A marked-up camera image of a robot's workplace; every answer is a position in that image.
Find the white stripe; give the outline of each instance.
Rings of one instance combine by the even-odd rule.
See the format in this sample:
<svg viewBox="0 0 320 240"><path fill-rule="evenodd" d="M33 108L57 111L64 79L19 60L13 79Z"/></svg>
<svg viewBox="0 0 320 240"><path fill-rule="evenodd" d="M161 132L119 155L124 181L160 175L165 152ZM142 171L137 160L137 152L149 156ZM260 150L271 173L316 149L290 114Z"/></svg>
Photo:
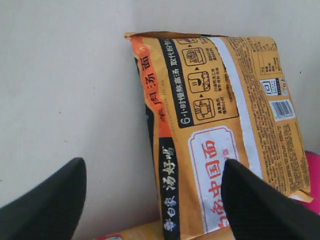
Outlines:
<svg viewBox="0 0 320 240"><path fill-rule="evenodd" d="M250 170L259 178L263 179L256 140L254 132L252 130L245 94L241 85L237 68L224 41L222 41L222 39L219 37L209 37L209 39L215 44L216 48L218 49L218 52L225 65L226 72L229 75L232 90L235 96L236 106L239 111L243 142L246 154L248 156Z"/></svg>

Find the pink surface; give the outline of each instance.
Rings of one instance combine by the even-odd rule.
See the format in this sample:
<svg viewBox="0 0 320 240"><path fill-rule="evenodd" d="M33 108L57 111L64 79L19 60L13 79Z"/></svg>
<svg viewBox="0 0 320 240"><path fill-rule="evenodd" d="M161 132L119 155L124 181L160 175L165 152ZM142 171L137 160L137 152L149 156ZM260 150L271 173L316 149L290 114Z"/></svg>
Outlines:
<svg viewBox="0 0 320 240"><path fill-rule="evenodd" d="M303 203L310 210L320 214L320 154L305 152L309 164L311 180L311 196L314 200L311 203Z"/></svg>

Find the black object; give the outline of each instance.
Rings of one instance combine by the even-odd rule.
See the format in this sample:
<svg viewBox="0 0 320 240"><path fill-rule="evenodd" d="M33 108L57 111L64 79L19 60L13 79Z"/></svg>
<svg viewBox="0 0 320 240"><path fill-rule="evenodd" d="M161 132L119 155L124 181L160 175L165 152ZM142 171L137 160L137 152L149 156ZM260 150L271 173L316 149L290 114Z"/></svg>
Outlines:
<svg viewBox="0 0 320 240"><path fill-rule="evenodd" d="M282 195L236 160L225 163L221 196L236 240L320 239L320 216Z"/></svg>
<svg viewBox="0 0 320 240"><path fill-rule="evenodd" d="M83 211L86 188L85 161L74 158L0 208L0 240L70 240Z"/></svg>

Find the orange noodle package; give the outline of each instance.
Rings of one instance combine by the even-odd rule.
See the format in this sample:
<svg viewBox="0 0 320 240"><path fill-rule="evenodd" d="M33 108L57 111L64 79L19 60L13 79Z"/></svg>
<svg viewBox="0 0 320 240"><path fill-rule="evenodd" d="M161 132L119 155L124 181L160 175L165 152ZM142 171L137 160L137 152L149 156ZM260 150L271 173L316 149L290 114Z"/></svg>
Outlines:
<svg viewBox="0 0 320 240"><path fill-rule="evenodd" d="M229 225L221 199L226 159L286 196L311 201L302 135L272 38L125 37L143 86L166 240Z"/></svg>
<svg viewBox="0 0 320 240"><path fill-rule="evenodd" d="M121 231L95 240L165 240L162 233L162 223L152 222L142 226ZM230 227L199 236L194 240L235 240Z"/></svg>

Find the white wall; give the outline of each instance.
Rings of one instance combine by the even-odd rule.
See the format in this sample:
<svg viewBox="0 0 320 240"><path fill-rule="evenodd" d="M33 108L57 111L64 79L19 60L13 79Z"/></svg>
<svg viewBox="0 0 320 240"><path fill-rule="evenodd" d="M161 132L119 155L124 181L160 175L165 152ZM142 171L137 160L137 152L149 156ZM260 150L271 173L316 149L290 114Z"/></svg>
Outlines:
<svg viewBox="0 0 320 240"><path fill-rule="evenodd" d="M306 149L320 152L319 12L317 0L0 0L0 206L82 156L75 239L157 219L126 31L275 38Z"/></svg>

